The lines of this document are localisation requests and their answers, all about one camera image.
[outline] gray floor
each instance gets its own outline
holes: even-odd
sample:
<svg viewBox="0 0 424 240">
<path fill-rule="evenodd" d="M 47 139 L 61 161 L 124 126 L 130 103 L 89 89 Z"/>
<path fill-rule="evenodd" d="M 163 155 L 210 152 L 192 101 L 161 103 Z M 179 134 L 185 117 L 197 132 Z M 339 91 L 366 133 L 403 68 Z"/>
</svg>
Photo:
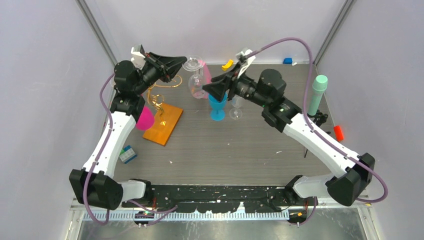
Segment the gray floor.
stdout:
<svg viewBox="0 0 424 240">
<path fill-rule="evenodd" d="M 302 106 L 308 66 L 251 65 L 246 74 L 258 79 L 267 68 L 281 72 L 287 82 L 285 96 Z M 212 76 L 223 73 L 220 65 L 210 65 L 209 70 Z M 270 127 L 261 117 L 261 107 L 251 102 L 244 101 L 239 120 L 228 116 L 230 103 L 223 121 L 211 120 L 208 100 L 195 99 L 189 92 L 192 73 L 181 70 L 178 74 L 183 77 L 181 86 L 155 90 L 165 95 L 166 103 L 184 110 L 168 144 L 163 147 L 145 140 L 143 132 L 134 129 L 126 144 L 138 157 L 128 164 L 118 161 L 116 181 L 139 178 L 155 184 L 285 185 L 296 175 L 330 172 L 314 155 L 303 158 L 303 146 Z M 319 109 L 328 113 L 324 99 Z M 328 119 L 321 128 L 332 131 L 332 126 Z"/>
<path fill-rule="evenodd" d="M 84 221 L 80 240 L 366 240 L 356 208 L 321 208 L 297 228 L 286 221 L 176 221 L 136 228 L 134 222 L 110 222 L 99 226 Z"/>
</svg>

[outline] blue block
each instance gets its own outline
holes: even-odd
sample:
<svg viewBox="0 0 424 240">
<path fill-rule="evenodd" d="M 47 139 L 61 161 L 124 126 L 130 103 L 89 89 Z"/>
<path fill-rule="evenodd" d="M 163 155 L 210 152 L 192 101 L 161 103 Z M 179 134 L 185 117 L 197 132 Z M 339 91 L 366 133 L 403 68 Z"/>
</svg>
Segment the blue block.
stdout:
<svg viewBox="0 0 424 240">
<path fill-rule="evenodd" d="M 282 61 L 282 64 L 292 64 L 293 59 L 291 57 L 284 58 L 284 61 Z"/>
</svg>

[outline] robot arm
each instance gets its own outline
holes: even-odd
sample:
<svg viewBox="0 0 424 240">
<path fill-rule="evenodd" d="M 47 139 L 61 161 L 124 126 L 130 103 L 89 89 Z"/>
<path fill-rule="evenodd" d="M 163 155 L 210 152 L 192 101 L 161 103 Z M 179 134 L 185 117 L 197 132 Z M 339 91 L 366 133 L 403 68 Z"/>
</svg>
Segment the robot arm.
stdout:
<svg viewBox="0 0 424 240">
<path fill-rule="evenodd" d="M 184 56 L 167 57 L 145 53 L 143 47 L 133 47 L 131 61 L 124 60 L 115 65 L 114 89 L 116 94 L 112 100 L 111 134 L 104 149 L 102 145 L 107 139 L 111 123 L 108 121 L 97 147 L 83 168 L 73 169 L 69 181 L 80 204 L 84 204 L 84 184 L 88 183 L 87 201 L 90 206 L 115 210 L 130 199 L 140 199 L 140 203 L 148 203 L 152 199 L 150 182 L 132 179 L 126 182 L 113 180 L 115 167 L 124 143 L 139 120 L 145 100 L 141 96 L 157 80 L 169 83 L 187 61 Z M 96 162 L 88 179 L 88 173 Z"/>
<path fill-rule="evenodd" d="M 258 82 L 246 76 L 244 71 L 252 61 L 248 61 L 250 58 L 243 59 L 245 55 L 247 54 L 241 55 L 241 61 L 231 71 L 212 78 L 212 83 L 204 85 L 203 89 L 218 101 L 222 101 L 225 92 L 228 91 L 228 100 L 238 95 L 262 106 L 262 117 L 271 127 L 304 145 L 330 169 L 331 174 L 328 175 L 296 176 L 285 186 L 289 203 L 294 204 L 308 197 L 331 196 L 342 205 L 352 205 L 370 183 L 372 175 L 331 148 L 311 131 L 305 120 L 305 113 L 284 97 L 286 82 L 278 71 L 264 70 Z M 371 155 L 365 153 L 359 156 L 309 121 L 315 131 L 336 147 L 343 149 L 348 157 L 353 157 L 371 169 L 374 168 L 375 160 Z"/>
</svg>

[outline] gold wire sculpture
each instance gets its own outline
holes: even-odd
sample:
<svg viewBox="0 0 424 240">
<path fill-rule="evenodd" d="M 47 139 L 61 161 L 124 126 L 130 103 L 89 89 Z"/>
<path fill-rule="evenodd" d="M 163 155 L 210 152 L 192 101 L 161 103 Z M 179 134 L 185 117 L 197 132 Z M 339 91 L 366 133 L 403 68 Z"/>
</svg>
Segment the gold wire sculpture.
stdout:
<svg viewBox="0 0 424 240">
<path fill-rule="evenodd" d="M 159 117 L 160 117 L 160 124 L 165 126 L 165 124 L 167 123 L 164 120 L 164 113 L 165 110 L 162 108 L 162 104 L 165 102 L 165 97 L 162 94 L 156 94 L 153 95 L 152 94 L 152 89 L 154 87 L 158 87 L 158 88 L 176 88 L 178 86 L 180 86 L 183 83 L 183 78 L 180 75 L 175 75 L 175 77 L 179 78 L 179 83 L 176 85 L 171 85 L 171 86 L 167 86 L 167 85 L 157 85 L 156 83 L 154 83 L 151 87 L 148 88 L 147 90 L 147 103 L 150 106 L 153 106 L 156 111 L 160 112 Z"/>
</svg>

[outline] orange wooden board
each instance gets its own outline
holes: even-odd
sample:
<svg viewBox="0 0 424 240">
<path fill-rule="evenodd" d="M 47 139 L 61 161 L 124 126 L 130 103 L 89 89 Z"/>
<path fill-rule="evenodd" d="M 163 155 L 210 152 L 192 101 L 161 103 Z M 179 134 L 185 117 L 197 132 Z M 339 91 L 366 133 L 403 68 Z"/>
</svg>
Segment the orange wooden board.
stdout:
<svg viewBox="0 0 424 240">
<path fill-rule="evenodd" d="M 162 103 L 161 106 L 164 110 L 163 120 L 166 124 L 161 124 L 161 118 L 159 117 L 160 112 L 156 112 L 154 115 L 154 124 L 151 128 L 144 132 L 143 138 L 165 146 L 170 139 L 178 120 L 180 120 L 181 115 L 183 115 L 183 109 L 166 103 Z"/>
</svg>

